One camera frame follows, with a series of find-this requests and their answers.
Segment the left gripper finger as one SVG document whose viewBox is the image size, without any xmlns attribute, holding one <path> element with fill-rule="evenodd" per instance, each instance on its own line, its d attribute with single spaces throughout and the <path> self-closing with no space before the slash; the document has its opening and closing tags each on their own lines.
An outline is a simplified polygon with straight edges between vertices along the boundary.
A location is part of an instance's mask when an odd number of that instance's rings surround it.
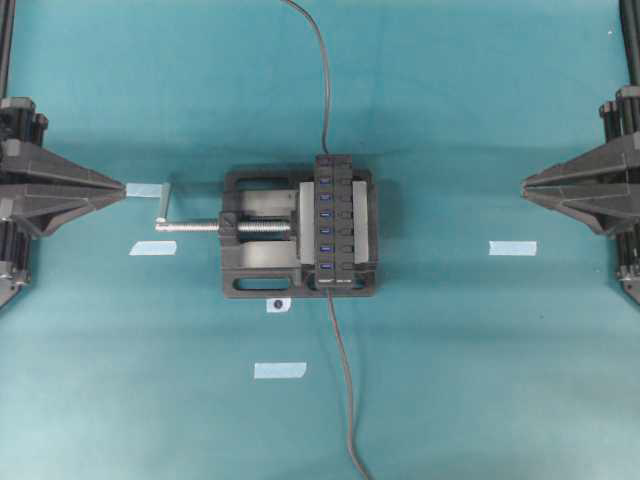
<svg viewBox="0 0 640 480">
<path fill-rule="evenodd" d="M 124 189 L 5 189 L 4 226 L 27 236 L 50 236 L 66 223 L 124 198 Z"/>
<path fill-rule="evenodd" d="M 69 186 L 123 190 L 124 185 L 78 165 L 38 145 L 10 139 L 4 142 L 4 173 L 20 180 Z"/>
</svg>

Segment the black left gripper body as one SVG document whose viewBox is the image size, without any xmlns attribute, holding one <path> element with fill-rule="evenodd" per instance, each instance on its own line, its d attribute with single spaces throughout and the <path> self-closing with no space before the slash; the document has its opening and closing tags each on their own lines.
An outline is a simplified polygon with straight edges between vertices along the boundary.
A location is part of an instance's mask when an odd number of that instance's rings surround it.
<svg viewBox="0 0 640 480">
<path fill-rule="evenodd" d="M 28 97 L 1 99 L 1 143 L 21 140 L 42 145 L 48 120 Z M 30 283 L 31 236 L 9 219 L 12 202 L 1 198 L 1 299 L 12 300 Z"/>
</svg>

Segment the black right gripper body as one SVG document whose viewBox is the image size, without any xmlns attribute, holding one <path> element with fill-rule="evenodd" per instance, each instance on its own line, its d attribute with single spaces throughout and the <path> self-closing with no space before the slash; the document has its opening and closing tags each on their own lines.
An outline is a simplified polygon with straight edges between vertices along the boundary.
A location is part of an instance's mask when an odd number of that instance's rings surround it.
<svg viewBox="0 0 640 480">
<path fill-rule="evenodd" d="M 627 85 L 616 92 L 614 101 L 599 107 L 603 121 L 605 140 L 639 131 L 639 87 Z M 624 292 L 639 302 L 639 220 L 632 220 L 615 234 L 617 271 L 616 278 Z"/>
</svg>

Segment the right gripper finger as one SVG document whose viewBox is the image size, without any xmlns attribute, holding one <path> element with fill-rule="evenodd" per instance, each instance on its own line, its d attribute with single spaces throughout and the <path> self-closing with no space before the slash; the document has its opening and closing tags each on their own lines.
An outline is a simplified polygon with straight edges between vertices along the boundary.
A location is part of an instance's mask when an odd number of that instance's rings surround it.
<svg viewBox="0 0 640 480">
<path fill-rule="evenodd" d="M 639 169 L 639 139 L 615 138 L 522 182 L 522 192 L 547 187 L 616 186 L 620 193 L 638 189 L 629 174 Z"/>
<path fill-rule="evenodd" d="M 524 189 L 522 196 L 583 223 L 596 235 L 613 236 L 639 224 L 638 193 L 620 189 Z"/>
</svg>

